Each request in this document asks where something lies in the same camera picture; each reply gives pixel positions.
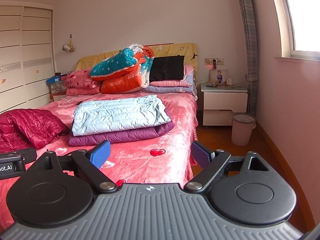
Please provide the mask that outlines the purple down jacket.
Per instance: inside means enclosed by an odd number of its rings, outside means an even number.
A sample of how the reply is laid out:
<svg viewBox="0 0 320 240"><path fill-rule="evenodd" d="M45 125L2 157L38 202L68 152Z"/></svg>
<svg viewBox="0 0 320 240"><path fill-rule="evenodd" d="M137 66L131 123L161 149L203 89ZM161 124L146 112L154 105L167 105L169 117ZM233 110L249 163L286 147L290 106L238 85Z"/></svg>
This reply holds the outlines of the purple down jacket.
<svg viewBox="0 0 320 240"><path fill-rule="evenodd" d="M117 144L155 139L167 134L174 127L173 121L170 121L154 127L135 128L127 131L105 132L91 135L75 136L73 132L70 131L68 145L92 146L97 145L104 140L108 140L110 144Z"/></svg>

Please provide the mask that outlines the light blue down jacket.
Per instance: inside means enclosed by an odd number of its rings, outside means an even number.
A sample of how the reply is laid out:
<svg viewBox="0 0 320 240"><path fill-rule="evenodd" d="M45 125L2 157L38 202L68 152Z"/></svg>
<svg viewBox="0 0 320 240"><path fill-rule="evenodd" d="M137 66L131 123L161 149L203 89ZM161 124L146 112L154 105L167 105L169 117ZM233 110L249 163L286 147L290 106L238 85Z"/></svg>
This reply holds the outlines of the light blue down jacket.
<svg viewBox="0 0 320 240"><path fill-rule="evenodd" d="M86 101L74 111L74 136L155 127L171 122L156 95L117 100Z"/></svg>

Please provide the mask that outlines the crimson red down jacket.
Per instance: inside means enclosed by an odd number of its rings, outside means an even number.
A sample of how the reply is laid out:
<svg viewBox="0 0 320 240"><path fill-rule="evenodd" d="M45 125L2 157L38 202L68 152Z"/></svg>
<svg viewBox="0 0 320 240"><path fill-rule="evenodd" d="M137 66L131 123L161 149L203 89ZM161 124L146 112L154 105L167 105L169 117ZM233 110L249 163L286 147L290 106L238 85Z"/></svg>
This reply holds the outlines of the crimson red down jacket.
<svg viewBox="0 0 320 240"><path fill-rule="evenodd" d="M26 148L39 150L70 129L51 111L14 109L1 114L1 153Z"/></svg>

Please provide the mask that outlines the pink waste bin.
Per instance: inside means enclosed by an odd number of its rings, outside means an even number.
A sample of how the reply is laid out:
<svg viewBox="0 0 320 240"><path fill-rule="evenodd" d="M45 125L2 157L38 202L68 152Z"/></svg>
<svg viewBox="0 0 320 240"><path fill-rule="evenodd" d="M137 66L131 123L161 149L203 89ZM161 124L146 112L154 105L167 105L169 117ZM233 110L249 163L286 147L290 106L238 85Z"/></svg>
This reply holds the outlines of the pink waste bin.
<svg viewBox="0 0 320 240"><path fill-rule="evenodd" d="M237 146L246 146L255 127L256 119L254 116L247 113L234 114L232 117L232 143Z"/></svg>

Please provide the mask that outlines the white bedside nightstand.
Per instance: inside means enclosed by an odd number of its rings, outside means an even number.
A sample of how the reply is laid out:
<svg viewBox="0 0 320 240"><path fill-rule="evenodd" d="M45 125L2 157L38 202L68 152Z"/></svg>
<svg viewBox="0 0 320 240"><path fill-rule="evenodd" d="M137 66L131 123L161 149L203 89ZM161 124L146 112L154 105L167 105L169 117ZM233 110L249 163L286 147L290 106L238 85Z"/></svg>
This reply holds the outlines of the white bedside nightstand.
<svg viewBox="0 0 320 240"><path fill-rule="evenodd" d="M203 126L230 126L236 113L247 111L247 89L241 86L210 87L201 84Z"/></svg>

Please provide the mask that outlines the pink lavender folded blankets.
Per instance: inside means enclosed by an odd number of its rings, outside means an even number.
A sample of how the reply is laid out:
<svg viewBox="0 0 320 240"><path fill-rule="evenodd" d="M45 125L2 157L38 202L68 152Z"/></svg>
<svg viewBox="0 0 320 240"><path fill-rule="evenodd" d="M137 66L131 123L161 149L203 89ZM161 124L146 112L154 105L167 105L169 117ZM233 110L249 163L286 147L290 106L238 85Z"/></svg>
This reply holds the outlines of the pink lavender folded blankets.
<svg viewBox="0 0 320 240"><path fill-rule="evenodd" d="M141 92L148 93L193 93L195 91L194 68L184 65L184 77L181 80L153 81Z"/></svg>

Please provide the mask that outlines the pink folded quilt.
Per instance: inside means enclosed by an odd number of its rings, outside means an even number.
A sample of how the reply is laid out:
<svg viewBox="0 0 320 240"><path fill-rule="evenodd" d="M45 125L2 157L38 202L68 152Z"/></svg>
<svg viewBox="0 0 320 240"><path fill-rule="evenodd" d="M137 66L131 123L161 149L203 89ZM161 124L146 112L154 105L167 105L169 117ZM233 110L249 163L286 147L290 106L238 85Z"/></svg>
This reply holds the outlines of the pink folded quilt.
<svg viewBox="0 0 320 240"><path fill-rule="evenodd" d="M67 96L95 95L100 93L101 82L90 76L91 68L76 70L68 75L64 86Z"/></svg>

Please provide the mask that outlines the framed child photo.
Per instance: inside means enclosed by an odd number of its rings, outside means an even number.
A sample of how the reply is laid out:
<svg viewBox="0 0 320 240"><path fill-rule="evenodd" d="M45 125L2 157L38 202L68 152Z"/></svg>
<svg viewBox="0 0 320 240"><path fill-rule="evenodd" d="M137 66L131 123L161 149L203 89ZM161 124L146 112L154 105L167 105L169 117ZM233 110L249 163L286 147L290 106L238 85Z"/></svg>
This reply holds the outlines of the framed child photo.
<svg viewBox="0 0 320 240"><path fill-rule="evenodd" d="M227 69L211 69L209 71L210 81L218 83L226 83L229 78L229 72Z"/></svg>

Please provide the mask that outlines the blue box on shelf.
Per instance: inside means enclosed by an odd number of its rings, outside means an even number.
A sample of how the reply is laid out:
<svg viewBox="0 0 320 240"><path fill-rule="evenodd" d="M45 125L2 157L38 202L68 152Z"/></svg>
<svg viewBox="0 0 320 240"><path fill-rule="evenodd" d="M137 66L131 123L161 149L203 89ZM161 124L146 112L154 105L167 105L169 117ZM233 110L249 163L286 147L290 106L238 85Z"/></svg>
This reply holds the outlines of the blue box on shelf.
<svg viewBox="0 0 320 240"><path fill-rule="evenodd" d="M56 82L59 82L61 81L61 76L54 76L54 77L51 77L49 79L46 80L46 84L47 85L50 85L50 84L53 84L53 83L56 83Z"/></svg>

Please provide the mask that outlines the grey plaid curtain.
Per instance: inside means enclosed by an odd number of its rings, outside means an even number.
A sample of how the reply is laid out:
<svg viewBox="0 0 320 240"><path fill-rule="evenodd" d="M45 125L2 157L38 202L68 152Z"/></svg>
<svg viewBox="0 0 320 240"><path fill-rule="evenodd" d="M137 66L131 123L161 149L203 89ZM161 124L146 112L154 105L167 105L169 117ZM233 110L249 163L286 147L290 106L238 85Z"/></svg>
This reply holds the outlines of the grey plaid curtain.
<svg viewBox="0 0 320 240"><path fill-rule="evenodd" d="M244 28L247 56L247 113L255 116L258 94L258 38L252 0L238 0Z"/></svg>

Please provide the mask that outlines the teal orange folded quilt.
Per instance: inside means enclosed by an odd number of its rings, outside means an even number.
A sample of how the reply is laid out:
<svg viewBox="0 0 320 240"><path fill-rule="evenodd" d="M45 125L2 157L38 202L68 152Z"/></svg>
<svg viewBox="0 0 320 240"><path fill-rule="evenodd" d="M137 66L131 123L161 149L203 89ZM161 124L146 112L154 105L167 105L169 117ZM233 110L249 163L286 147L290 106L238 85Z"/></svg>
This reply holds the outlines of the teal orange folded quilt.
<svg viewBox="0 0 320 240"><path fill-rule="evenodd" d="M153 50L133 43L92 68L90 77L102 83L103 94L131 93L148 87Z"/></svg>

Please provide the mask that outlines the black cushion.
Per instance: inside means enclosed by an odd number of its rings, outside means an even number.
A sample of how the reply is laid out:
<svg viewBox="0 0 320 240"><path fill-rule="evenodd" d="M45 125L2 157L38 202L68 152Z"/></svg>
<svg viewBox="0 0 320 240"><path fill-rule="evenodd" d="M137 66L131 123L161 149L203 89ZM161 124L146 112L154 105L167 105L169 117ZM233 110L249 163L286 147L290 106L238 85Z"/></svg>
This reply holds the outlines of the black cushion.
<svg viewBox="0 0 320 240"><path fill-rule="evenodd" d="M182 80L184 78L184 56L156 57L150 70L149 81Z"/></svg>

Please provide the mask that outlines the white sliding wardrobe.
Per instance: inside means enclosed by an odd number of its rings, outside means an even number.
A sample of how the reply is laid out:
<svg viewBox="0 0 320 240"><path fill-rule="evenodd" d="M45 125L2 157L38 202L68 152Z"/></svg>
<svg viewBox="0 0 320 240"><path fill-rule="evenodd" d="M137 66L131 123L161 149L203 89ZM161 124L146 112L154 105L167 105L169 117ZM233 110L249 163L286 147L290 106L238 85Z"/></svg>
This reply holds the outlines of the white sliding wardrobe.
<svg viewBox="0 0 320 240"><path fill-rule="evenodd" d="M1 6L1 112L50 102L52 11Z"/></svg>

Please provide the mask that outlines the window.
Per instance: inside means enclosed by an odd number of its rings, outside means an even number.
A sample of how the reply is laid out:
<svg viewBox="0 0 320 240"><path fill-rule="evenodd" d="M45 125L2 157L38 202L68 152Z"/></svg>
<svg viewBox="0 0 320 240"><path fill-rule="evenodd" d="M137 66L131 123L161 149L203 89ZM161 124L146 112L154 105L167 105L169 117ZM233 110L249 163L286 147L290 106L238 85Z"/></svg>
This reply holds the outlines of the window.
<svg viewBox="0 0 320 240"><path fill-rule="evenodd" d="M273 0L281 56L319 61L319 0Z"/></svg>

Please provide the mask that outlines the wall power sockets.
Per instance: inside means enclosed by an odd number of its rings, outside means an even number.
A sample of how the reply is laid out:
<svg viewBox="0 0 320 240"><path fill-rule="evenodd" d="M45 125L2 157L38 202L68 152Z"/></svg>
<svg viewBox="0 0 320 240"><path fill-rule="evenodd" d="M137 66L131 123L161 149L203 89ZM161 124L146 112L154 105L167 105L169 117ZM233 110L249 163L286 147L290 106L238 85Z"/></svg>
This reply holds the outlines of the wall power sockets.
<svg viewBox="0 0 320 240"><path fill-rule="evenodd" d="M223 66L224 60L222 58L205 58L204 64L205 65L212 65L212 66L213 65Z"/></svg>

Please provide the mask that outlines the wall lamp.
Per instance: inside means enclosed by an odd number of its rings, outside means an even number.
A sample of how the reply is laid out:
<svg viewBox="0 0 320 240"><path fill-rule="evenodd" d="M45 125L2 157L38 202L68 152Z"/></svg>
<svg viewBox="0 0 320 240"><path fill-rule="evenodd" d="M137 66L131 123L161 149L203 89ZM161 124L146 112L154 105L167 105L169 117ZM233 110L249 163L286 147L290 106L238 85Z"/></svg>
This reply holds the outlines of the wall lamp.
<svg viewBox="0 0 320 240"><path fill-rule="evenodd" d="M64 51L65 53L68 53L68 52L72 53L73 51L75 51L73 47L73 42L72 42L72 34L69 35L68 43L62 46L62 51Z"/></svg>

